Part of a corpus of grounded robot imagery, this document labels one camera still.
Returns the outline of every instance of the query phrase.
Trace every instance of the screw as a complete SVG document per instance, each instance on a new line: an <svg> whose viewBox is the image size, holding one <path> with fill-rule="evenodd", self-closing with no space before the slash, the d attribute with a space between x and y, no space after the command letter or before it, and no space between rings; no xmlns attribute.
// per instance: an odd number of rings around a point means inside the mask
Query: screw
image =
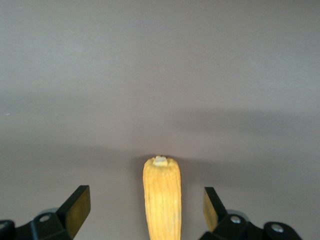
<svg viewBox="0 0 320 240"><path fill-rule="evenodd" d="M4 228L6 227L6 225L7 225L7 222L6 222L6 221L3 222L3 223L0 223L0 230L1 230L1 229L4 229Z"/></svg>
<svg viewBox="0 0 320 240"><path fill-rule="evenodd" d="M271 228L276 231L277 233L283 233L284 229L282 228L282 226L278 225L278 224L272 224Z"/></svg>
<svg viewBox="0 0 320 240"><path fill-rule="evenodd" d="M241 223L241 219L239 217L237 217L237 216L232 216L230 219L234 224Z"/></svg>
<svg viewBox="0 0 320 240"><path fill-rule="evenodd" d="M43 223L50 219L50 215L44 215L39 219L39 222Z"/></svg>

